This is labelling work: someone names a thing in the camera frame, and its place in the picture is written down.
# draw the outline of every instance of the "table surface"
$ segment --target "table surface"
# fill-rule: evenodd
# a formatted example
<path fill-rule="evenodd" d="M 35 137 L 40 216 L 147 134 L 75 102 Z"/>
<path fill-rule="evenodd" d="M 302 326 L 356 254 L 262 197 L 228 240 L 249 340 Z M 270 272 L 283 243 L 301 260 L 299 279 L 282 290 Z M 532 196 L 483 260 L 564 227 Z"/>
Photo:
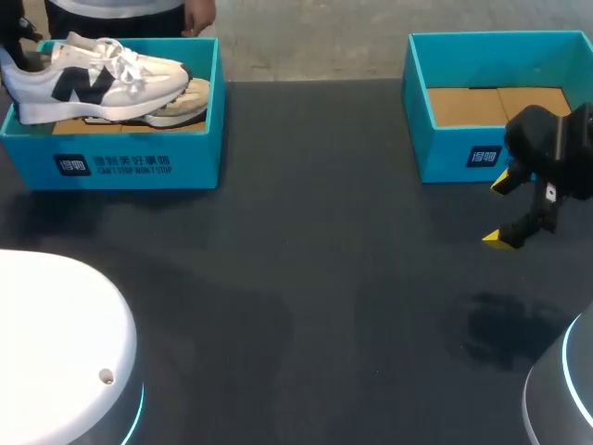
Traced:
<path fill-rule="evenodd" d="M 487 248 L 530 187 L 422 185 L 399 87 L 229 84 L 215 191 L 28 193 L 0 152 L 0 247 L 130 303 L 144 444 L 528 443 L 529 367 L 591 300 L 593 206 Z"/>

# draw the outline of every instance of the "shoe sole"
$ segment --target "shoe sole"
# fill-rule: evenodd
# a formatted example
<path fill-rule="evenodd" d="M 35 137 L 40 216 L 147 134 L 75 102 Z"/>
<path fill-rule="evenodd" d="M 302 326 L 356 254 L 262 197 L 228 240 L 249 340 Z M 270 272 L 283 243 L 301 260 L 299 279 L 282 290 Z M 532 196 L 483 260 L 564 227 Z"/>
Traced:
<path fill-rule="evenodd" d="M 179 127 L 181 125 L 189 124 L 190 121 L 196 120 L 199 118 L 204 112 L 207 110 L 208 107 L 202 107 L 197 109 L 196 111 L 192 111 L 191 113 L 185 113 L 181 116 L 152 116 L 150 114 L 143 116 L 138 119 L 132 119 L 129 121 L 108 121 L 101 118 L 92 118 L 87 117 L 84 118 L 84 121 L 89 124 L 93 125 L 106 125 L 110 123 L 144 123 L 152 128 L 158 129 L 169 129 Z"/>
<path fill-rule="evenodd" d="M 67 121 L 81 117 L 102 118 L 107 121 L 130 121 L 150 114 L 156 109 L 166 106 L 179 97 L 187 88 L 187 84 L 179 90 L 141 104 L 128 107 L 103 107 L 83 102 L 60 102 L 55 104 L 19 104 L 19 121 L 23 125 L 36 125 Z"/>

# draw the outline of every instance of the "open box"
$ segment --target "open box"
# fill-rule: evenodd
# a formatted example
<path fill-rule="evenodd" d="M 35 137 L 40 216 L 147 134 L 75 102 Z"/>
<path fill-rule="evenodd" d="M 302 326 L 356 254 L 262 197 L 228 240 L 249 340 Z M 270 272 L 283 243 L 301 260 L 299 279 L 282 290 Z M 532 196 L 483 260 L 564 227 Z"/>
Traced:
<path fill-rule="evenodd" d="M 579 31 L 411 34 L 402 97 L 424 183 L 494 181 L 509 119 L 593 101 L 593 48 Z"/>
<path fill-rule="evenodd" d="M 7 113 L 0 138 L 33 190 L 214 188 L 218 184 L 225 84 L 218 39 L 123 39 L 140 54 L 178 60 L 210 81 L 206 121 L 177 130 L 82 121 L 21 125 Z M 53 42 L 43 42 L 50 50 Z"/>

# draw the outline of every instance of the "hand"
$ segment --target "hand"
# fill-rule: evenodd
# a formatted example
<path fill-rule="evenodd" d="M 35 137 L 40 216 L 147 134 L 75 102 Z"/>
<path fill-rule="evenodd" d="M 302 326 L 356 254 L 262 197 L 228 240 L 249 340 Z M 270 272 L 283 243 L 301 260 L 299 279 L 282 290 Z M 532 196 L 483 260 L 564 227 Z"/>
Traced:
<path fill-rule="evenodd" d="M 183 36 L 195 37 L 214 23 L 214 0 L 185 0 L 185 31 Z"/>

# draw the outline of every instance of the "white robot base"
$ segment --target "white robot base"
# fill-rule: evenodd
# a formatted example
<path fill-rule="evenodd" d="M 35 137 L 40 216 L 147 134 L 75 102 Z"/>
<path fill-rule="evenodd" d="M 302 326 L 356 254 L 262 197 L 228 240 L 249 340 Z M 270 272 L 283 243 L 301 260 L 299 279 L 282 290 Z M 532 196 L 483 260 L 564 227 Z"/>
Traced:
<path fill-rule="evenodd" d="M 132 445 L 145 388 L 133 317 L 101 273 L 0 250 L 4 445 Z"/>
<path fill-rule="evenodd" d="M 593 305 L 539 359 L 523 393 L 532 445 L 593 443 Z"/>

